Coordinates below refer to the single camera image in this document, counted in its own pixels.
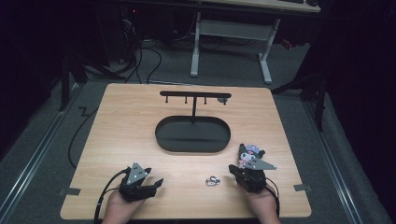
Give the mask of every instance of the desk leg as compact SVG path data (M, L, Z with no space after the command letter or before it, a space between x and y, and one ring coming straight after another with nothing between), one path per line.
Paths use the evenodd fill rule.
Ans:
M200 32L201 32L201 12L197 12L197 22L195 25L194 52L192 53L192 62L191 62L191 76L192 77L198 76Z
M272 79L271 79L271 74L268 69L268 64L267 64L267 57L268 53L270 52L271 46L274 42L274 38L276 35L277 27L279 26L280 19L275 20L274 25L270 31L270 34L268 36L267 40L267 46L265 47L264 53L259 54L259 60L260 60L260 65L262 66L262 75L264 76L264 82L266 84L271 84Z

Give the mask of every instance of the black cable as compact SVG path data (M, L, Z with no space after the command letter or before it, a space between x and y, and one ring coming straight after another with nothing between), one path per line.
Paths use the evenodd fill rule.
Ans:
M279 189L277 188L277 185L274 183L274 181L272 181L271 179L269 179L268 177L265 177L267 180L271 181L271 183L273 183L275 189L276 189L276 194L274 193L273 190L271 190L270 188L268 188L267 186L265 186L265 188L271 193L271 195L275 198L275 203L276 203L276 214L279 217L280 214L280 202L279 202Z
M219 47L221 47L222 46L222 44L223 44L223 38L222 37L217 37L217 38L219 38L219 44L217 45L217 46L215 46L214 48L205 48L204 46L202 46L201 44L199 45L200 46L200 48L202 48L202 49L208 49L208 50L214 50L214 49L218 49Z
M134 74L134 72L136 72L136 77L137 77L137 79L139 80L140 84L142 84L142 79L140 78L139 74L137 73L137 68L138 68L138 67L140 66L140 64L142 63L142 58L143 58L142 49L141 49L141 48L139 48L139 52L140 52L139 63L135 65L134 71L132 71L131 74L130 74L127 78L125 78L124 83L127 83L127 82L129 81L129 78L131 78L131 76Z
M75 139L76 139L76 137L77 137L77 134L78 134L79 130L81 130L81 128L82 128L82 126L85 124L85 122L87 122L87 120L88 120L94 113L96 113L96 111L97 111L98 109L99 109L99 108L96 108L95 110L93 110L93 111L91 112L91 114L89 114L89 115L82 121L82 123L78 126L78 129L77 129L76 132L74 133L72 140L70 141L69 149L67 150L67 158L69 159L70 165L72 165L73 168L74 168L75 170L77 169L77 166L72 162L72 157L71 157L71 148L72 148L72 146L73 146L73 142L75 141Z
M155 72L155 70L157 70L157 68L160 66L161 62L163 61L163 57L161 56L161 54L157 50L154 50L154 49L147 49L147 50L151 50L151 51L155 52L160 57L160 61L158 62L157 66L148 74L146 82L147 82L147 84L149 84L149 78Z
M127 174L129 171L131 171L131 167L128 167L125 170L119 171L116 175L111 177L111 179L108 181L108 183L105 186L105 188L103 189L102 194L100 195L98 203L96 205L95 216L94 216L94 219L93 219L93 224L98 223L100 208L102 206L102 201L105 198L105 194L108 193L109 191L113 190L113 189L107 190L108 186L110 186L110 184L113 182L113 180L115 180L119 175Z

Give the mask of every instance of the keyring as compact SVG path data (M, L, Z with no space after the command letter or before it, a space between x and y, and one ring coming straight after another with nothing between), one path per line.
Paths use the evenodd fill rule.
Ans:
M220 179L218 179L215 176L210 176L207 180L206 180L206 185L211 187L211 186L216 186L220 183Z

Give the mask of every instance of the small figurine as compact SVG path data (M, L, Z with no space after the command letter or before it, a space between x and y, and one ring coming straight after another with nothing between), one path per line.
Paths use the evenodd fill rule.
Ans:
M245 168L248 161L253 158L261 159L262 155L265 154L264 150L260 150L258 147L253 145L244 144L239 145L239 168Z

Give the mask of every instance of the wooden table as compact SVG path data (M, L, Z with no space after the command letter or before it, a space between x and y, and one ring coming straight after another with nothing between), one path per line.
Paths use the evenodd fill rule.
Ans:
M204 99L198 99L196 112L196 116L217 117L228 123L228 146L216 154L171 153L160 148L154 133L158 122L168 116L189 116L192 104L192 99L185 104L183 97L169 97L166 104L160 91L230 93L227 105L214 98L208 98L204 105ZM136 219L254 217L228 170L229 164L238 164L241 143L264 149L262 159L276 165L276 170L265 173L279 187L280 215L308 217L311 208L305 192L293 187L302 181L268 89L110 84L70 185L81 192L66 196L61 216L92 219L109 179L137 161L143 168L152 168L143 185L161 178L164 181L157 195L135 213ZM208 187L205 181L212 175L221 183ZM116 187L122 178L123 175L110 187Z

